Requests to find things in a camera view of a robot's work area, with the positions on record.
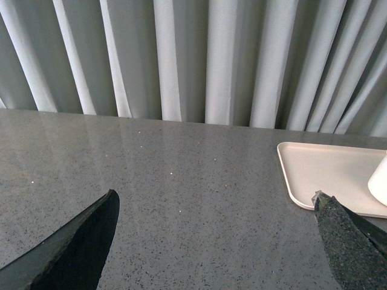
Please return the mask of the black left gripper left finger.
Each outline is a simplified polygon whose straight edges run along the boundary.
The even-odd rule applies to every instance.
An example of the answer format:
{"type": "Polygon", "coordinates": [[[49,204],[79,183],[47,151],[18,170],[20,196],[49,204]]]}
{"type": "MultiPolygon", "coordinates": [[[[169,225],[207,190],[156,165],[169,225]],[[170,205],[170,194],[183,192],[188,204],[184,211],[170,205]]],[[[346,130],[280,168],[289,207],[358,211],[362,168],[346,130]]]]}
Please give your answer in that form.
{"type": "Polygon", "coordinates": [[[96,289],[115,235],[120,199],[110,190],[1,269],[1,289],[96,289]]]}

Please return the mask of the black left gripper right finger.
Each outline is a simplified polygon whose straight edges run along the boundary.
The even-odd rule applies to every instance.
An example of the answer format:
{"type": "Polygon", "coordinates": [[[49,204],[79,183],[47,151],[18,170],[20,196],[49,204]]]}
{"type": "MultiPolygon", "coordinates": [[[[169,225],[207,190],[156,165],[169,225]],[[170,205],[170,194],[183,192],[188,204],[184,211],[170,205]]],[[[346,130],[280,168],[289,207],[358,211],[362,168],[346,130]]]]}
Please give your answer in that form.
{"type": "Polygon", "coordinates": [[[386,289],[386,232],[320,190],[312,202],[331,272],[342,289],[386,289]]]}

